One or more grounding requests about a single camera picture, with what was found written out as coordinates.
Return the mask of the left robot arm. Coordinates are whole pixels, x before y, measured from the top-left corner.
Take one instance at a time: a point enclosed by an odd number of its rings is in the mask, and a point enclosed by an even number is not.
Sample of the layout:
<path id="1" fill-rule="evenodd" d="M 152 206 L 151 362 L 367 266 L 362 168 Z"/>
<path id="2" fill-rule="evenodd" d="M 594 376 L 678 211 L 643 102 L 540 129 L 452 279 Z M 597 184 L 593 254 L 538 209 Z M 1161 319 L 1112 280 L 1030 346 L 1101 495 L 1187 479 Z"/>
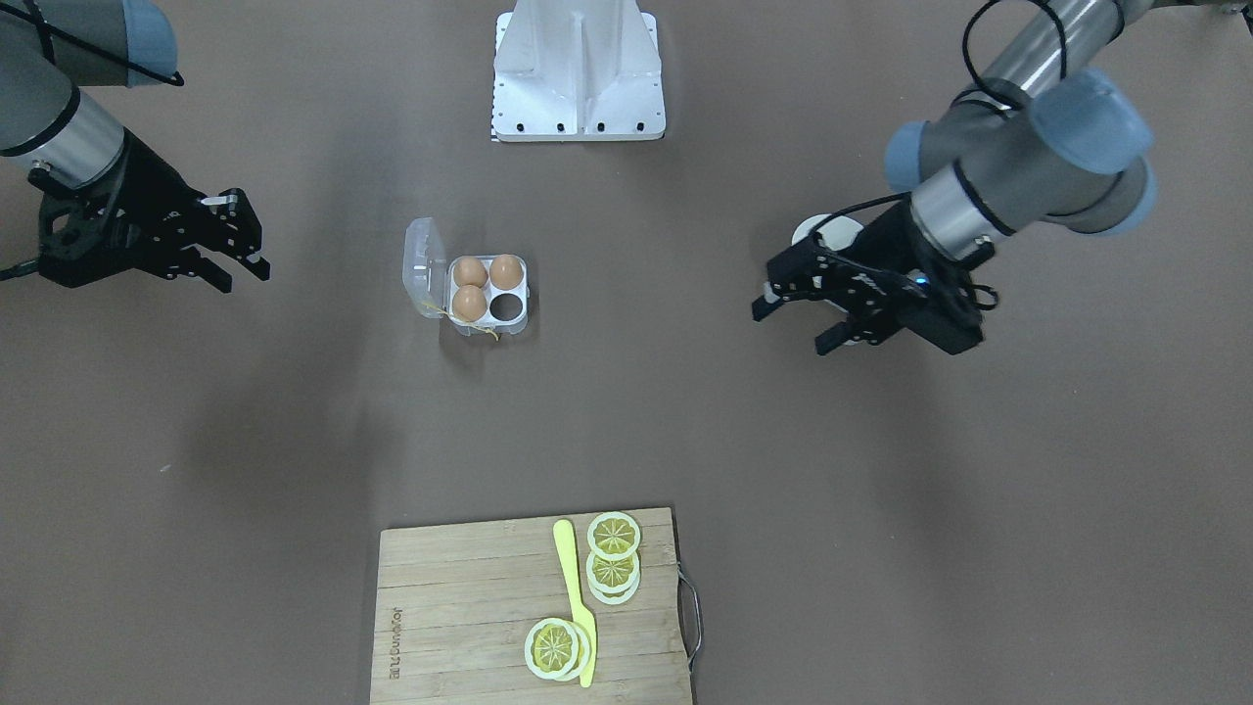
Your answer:
<path id="1" fill-rule="evenodd" d="M 766 264 L 752 316 L 823 301 L 843 321 L 814 338 L 828 354 L 878 346 L 900 331 L 949 354 L 984 341 L 997 291 L 974 270 L 1037 222 L 1078 235 L 1119 235 L 1153 210 L 1153 131 L 1093 58 L 1153 1 L 1040 1 L 989 68 L 936 120 L 901 126 L 885 152 L 890 193 L 806 219 Z"/>

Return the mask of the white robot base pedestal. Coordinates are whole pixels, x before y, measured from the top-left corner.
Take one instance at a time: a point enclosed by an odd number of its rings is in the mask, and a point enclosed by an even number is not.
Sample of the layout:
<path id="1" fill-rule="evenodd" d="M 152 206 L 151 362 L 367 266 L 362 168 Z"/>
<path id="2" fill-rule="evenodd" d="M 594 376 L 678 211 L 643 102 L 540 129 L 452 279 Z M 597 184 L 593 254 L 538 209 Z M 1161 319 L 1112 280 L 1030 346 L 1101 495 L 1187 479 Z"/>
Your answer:
<path id="1" fill-rule="evenodd" d="M 667 134 L 658 23 L 638 3 L 519 1 L 497 15 L 492 40 L 492 140 Z"/>

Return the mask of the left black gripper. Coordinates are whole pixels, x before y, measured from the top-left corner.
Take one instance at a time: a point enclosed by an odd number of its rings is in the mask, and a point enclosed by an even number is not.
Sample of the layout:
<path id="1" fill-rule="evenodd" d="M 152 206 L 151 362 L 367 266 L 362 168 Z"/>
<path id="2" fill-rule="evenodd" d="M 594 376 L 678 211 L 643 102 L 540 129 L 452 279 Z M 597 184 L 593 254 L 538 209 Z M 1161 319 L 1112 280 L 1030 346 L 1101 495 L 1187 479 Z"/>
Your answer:
<path id="1" fill-rule="evenodd" d="M 903 294 L 836 298 L 826 286 L 846 284 L 852 260 L 891 273 L 895 280 L 918 270 L 926 284 L 911 282 Z M 912 202 L 898 202 L 876 217 L 841 255 L 819 240 L 799 240 L 766 263 L 764 293 L 752 302 L 753 321 L 792 301 L 823 301 L 845 313 L 846 321 L 814 336 L 814 352 L 829 354 L 841 347 L 877 347 L 903 331 L 905 324 L 979 324 L 980 309 L 969 268 L 931 245 L 913 218 Z"/>

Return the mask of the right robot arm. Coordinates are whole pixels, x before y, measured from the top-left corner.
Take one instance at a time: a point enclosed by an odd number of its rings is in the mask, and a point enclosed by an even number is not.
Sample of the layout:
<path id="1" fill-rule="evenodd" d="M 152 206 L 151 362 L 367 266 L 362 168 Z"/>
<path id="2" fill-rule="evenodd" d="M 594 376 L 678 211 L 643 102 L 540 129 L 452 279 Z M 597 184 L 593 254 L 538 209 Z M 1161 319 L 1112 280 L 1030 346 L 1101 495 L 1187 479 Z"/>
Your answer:
<path id="1" fill-rule="evenodd" d="M 5 280 L 94 284 L 129 269 L 200 278 L 229 293 L 211 253 L 268 280 L 263 229 L 242 189 L 189 187 L 89 93 L 182 86 L 169 18 L 152 1 L 5 1 L 1 153 L 41 193 L 38 254 Z"/>

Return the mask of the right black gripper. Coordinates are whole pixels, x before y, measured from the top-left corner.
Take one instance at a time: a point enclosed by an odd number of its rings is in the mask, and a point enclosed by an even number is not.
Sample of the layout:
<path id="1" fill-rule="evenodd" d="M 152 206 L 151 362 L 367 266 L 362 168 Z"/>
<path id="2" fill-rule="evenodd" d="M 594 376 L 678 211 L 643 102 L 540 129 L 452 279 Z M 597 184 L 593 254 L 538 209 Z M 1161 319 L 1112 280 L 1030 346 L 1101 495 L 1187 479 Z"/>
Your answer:
<path id="1" fill-rule="evenodd" d="M 269 280 L 262 223 L 243 189 L 203 195 L 130 131 L 109 178 L 103 240 L 93 264 L 96 275 L 139 269 L 165 280 L 200 278 L 229 294 L 232 275 L 198 245 L 228 255 L 258 280 Z"/>

